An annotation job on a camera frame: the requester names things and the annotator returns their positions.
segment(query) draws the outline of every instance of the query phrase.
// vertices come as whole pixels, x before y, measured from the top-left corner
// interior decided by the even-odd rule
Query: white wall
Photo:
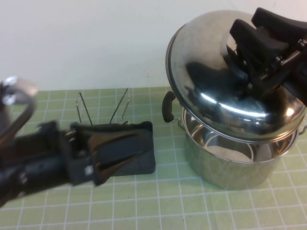
[[[306,0],[0,0],[0,80],[40,90],[167,85],[174,32],[219,9],[264,7],[307,21]]]

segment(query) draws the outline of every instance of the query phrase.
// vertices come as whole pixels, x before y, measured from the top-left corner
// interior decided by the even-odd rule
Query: pot handle
[[[172,113],[173,109],[173,100],[176,98],[175,94],[172,91],[168,91],[162,102],[162,116],[166,123],[173,121],[174,119],[178,120],[178,126],[185,130],[185,128],[181,125],[181,119],[179,117],[175,117]]]

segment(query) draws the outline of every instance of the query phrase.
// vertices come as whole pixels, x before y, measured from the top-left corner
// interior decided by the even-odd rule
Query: silver metal hook
[[[124,99],[124,97],[125,97],[127,91],[128,91],[128,88],[126,88],[126,91],[124,92],[124,95],[122,95],[122,97],[121,97],[121,99],[120,99],[118,105],[116,106],[116,109],[115,109],[115,111],[114,111],[114,113],[113,113],[113,115],[112,115],[112,117],[111,117],[111,119],[110,119],[110,124],[112,123],[113,117],[115,116],[115,114],[116,114],[116,112],[117,112],[117,110],[118,110],[118,108],[119,108],[119,106],[120,106],[122,100]],[[123,112],[123,114],[122,114],[122,116],[121,116],[121,121],[120,121],[121,124],[122,124],[122,120],[123,120],[123,118],[124,118],[124,116],[125,116],[125,113],[126,113],[126,110],[127,110],[128,104],[129,104],[129,101],[130,101],[130,97],[128,98],[128,101],[127,101],[125,110],[124,110],[124,112]]]
[[[87,117],[88,117],[88,119],[90,120],[91,126],[93,127],[93,123],[92,123],[90,114],[88,113],[88,110],[87,110],[87,108],[86,108],[86,104],[85,104],[85,102],[84,102],[84,99],[83,99],[83,96],[82,96],[81,92],[78,92],[78,94],[77,94],[77,100],[76,100],[76,107],[77,107],[79,122],[80,122],[80,124],[82,124],[81,115],[80,115],[80,111],[79,111],[79,105],[78,105],[79,96],[81,97],[82,103],[83,103],[83,105],[84,105],[84,107],[85,107],[85,111],[86,111]]]
[[[299,135],[304,134],[304,133],[306,132],[306,129],[307,129],[307,125],[305,125],[304,128],[303,128],[303,130],[300,131],[298,134],[299,134]]]
[[[129,102],[130,102],[130,97],[129,97],[128,100],[127,100],[126,107],[125,107],[125,109],[124,109],[123,115],[121,116],[121,119],[120,119],[120,123],[121,123],[121,124],[123,123],[123,119],[124,119],[124,116],[125,116],[125,113],[126,113],[126,110],[127,110],[127,107],[128,107]]]
[[[181,119],[179,117],[174,117],[174,119],[178,120],[178,127],[180,127],[181,129],[183,129],[184,131],[186,131],[186,129],[182,126],[181,124]]]

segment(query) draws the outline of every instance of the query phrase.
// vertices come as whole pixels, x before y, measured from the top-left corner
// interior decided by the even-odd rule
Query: pot lid
[[[181,27],[167,49],[167,76],[180,104],[210,130],[249,143],[278,141],[298,128],[306,110],[284,87],[260,99],[240,93],[248,75],[229,56],[227,48],[236,49],[229,30],[236,19],[252,25],[251,18],[214,11]]]

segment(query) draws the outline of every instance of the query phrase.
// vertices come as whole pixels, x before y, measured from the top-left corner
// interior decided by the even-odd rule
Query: green cutting mat
[[[131,123],[153,122],[155,173],[112,177],[96,188],[67,184],[9,202],[0,209],[0,230],[307,230],[307,136],[282,157],[269,180],[252,190],[226,191],[201,180],[187,164],[184,132],[161,115],[167,90],[130,89],[124,117]],[[109,122],[124,91],[81,91],[93,123]],[[41,121],[56,119],[65,129],[78,121],[77,92],[40,92],[37,111],[21,133],[33,132]],[[121,121],[127,98],[114,122]],[[83,122],[89,123],[81,104]],[[14,106],[12,116],[21,110]],[[181,116],[178,102],[173,111]]]

